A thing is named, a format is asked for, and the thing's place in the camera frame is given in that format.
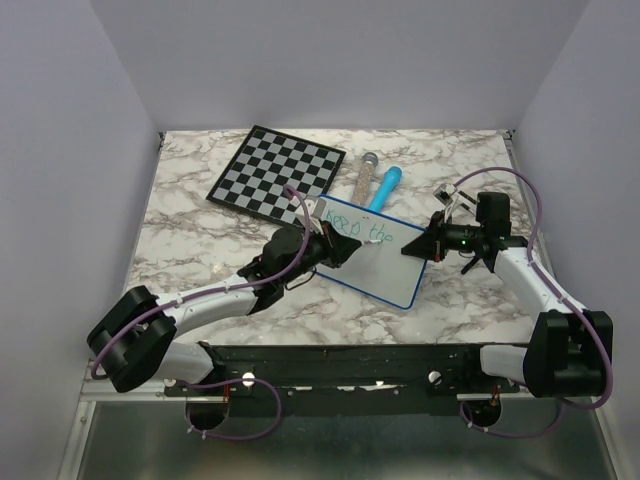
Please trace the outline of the blue framed whiteboard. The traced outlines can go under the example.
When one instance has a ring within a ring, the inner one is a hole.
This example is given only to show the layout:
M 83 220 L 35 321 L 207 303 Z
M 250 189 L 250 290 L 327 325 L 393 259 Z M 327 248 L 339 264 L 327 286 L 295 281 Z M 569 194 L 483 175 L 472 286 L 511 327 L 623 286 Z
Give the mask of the blue framed whiteboard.
M 322 198 L 326 200 L 322 219 L 340 234 L 382 242 L 362 246 L 338 269 L 320 265 L 317 274 L 399 309 L 410 309 L 426 262 L 403 256 L 400 250 L 423 229 L 328 195 Z

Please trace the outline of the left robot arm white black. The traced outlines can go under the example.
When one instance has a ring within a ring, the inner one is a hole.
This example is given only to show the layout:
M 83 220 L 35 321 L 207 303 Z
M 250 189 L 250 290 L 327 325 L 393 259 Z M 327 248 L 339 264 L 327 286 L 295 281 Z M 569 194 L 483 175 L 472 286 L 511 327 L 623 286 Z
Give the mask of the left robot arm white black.
M 217 284 L 154 295 L 144 285 L 128 290 L 87 336 L 96 379 L 119 392 L 151 379 L 184 380 L 201 395 L 214 393 L 220 368 L 201 345 L 178 338 L 210 323 L 261 312 L 283 298 L 287 285 L 318 265 L 339 268 L 363 246 L 323 221 L 318 231 L 278 229 L 260 255 Z

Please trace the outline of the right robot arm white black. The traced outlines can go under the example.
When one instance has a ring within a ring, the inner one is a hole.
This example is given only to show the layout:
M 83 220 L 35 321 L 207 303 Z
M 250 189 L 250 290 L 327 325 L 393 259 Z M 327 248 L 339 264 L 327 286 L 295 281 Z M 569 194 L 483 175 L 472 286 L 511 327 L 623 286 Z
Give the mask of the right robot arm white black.
M 535 322 L 525 347 L 481 347 L 479 357 L 461 365 L 462 384 L 480 392 L 501 377 L 524 385 L 537 398 L 605 396 L 611 378 L 611 318 L 573 300 L 534 261 L 527 240 L 511 232 L 508 195 L 479 193 L 475 219 L 474 225 L 456 225 L 446 211 L 437 211 L 401 249 L 404 256 L 431 262 L 444 260 L 450 251 L 471 255 L 463 269 L 483 262 Z

